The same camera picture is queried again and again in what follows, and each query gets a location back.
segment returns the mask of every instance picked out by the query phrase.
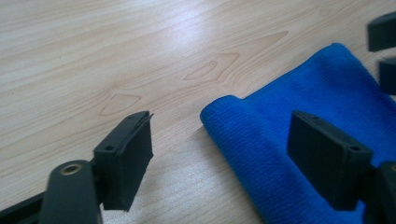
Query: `metal screw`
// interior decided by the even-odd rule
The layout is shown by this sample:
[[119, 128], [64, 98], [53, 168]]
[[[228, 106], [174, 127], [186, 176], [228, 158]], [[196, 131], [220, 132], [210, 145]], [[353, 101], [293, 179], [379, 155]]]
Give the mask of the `metal screw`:
[[81, 169], [82, 169], [82, 165], [74, 163], [62, 168], [60, 173], [61, 175], [73, 175]]

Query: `blue microfiber cloth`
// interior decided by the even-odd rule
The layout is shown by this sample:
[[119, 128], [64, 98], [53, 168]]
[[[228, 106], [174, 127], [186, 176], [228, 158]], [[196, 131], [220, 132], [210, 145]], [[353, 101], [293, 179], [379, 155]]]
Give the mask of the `blue microfiber cloth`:
[[245, 99], [224, 96], [201, 113], [207, 132], [266, 223], [362, 223], [363, 204], [335, 212], [287, 156], [292, 110], [322, 117], [375, 153], [396, 161], [396, 104], [341, 44]]

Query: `folded cloth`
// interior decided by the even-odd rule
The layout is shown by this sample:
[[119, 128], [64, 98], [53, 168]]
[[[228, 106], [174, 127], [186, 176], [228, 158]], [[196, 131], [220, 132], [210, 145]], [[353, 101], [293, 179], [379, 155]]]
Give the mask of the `folded cloth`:
[[287, 155], [292, 110], [326, 119], [375, 153], [373, 164], [396, 161], [396, 104], [341, 44], [245, 99], [224, 96], [201, 121], [266, 223], [362, 223], [363, 204], [336, 212]]

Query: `screw hole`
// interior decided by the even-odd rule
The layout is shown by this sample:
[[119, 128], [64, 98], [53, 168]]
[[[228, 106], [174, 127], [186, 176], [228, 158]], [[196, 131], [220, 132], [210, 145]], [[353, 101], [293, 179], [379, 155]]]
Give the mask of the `screw hole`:
[[352, 149], [354, 151], [360, 151], [361, 150], [359, 147], [351, 147], [350, 149]]
[[70, 164], [61, 170], [61, 175], [73, 175], [82, 169], [80, 164]]
[[111, 150], [113, 150], [113, 148], [114, 148], [113, 146], [107, 146], [107, 147], [105, 147], [105, 150], [106, 151], [111, 151]]

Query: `wooden table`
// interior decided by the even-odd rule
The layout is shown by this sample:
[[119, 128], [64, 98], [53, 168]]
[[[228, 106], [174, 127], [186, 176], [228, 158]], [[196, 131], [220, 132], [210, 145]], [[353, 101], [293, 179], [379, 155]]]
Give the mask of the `wooden table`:
[[105, 223], [262, 223], [201, 110], [332, 42], [375, 74], [389, 52], [367, 52], [365, 24], [394, 10], [389, 0], [1, 1], [0, 209], [149, 110], [155, 156], [131, 211], [105, 211]]

